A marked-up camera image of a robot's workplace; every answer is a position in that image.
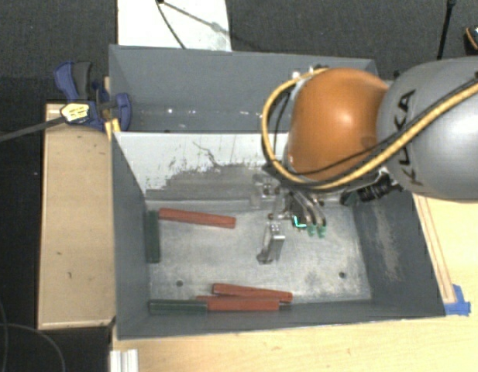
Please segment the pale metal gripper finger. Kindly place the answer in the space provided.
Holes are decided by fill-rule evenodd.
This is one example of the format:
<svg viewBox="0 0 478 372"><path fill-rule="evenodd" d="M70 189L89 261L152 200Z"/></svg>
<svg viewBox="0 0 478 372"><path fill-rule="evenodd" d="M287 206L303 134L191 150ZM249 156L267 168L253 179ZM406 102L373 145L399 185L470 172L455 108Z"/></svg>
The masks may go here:
<svg viewBox="0 0 478 372"><path fill-rule="evenodd" d="M269 264L277 259L277 248L280 245L280 226L269 223L264 230L263 239L256 259L260 264Z"/></svg>
<svg viewBox="0 0 478 372"><path fill-rule="evenodd" d="M284 235L272 235L270 241L270 260L272 262L277 262L280 259L284 242Z"/></svg>

